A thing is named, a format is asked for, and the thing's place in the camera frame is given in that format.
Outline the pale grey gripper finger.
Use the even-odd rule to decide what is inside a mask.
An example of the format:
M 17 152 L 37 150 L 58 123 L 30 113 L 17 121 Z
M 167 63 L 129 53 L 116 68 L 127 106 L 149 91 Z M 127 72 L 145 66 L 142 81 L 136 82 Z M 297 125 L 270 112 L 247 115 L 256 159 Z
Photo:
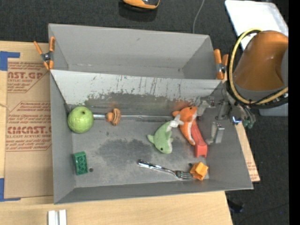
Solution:
M 197 98 L 195 105 L 197 106 L 197 114 L 204 114 L 207 108 L 215 108 L 215 97 L 199 97 Z
M 210 138 L 206 139 L 208 145 L 215 143 L 219 144 L 222 142 L 225 128 L 219 122 L 213 122 L 211 126 Z

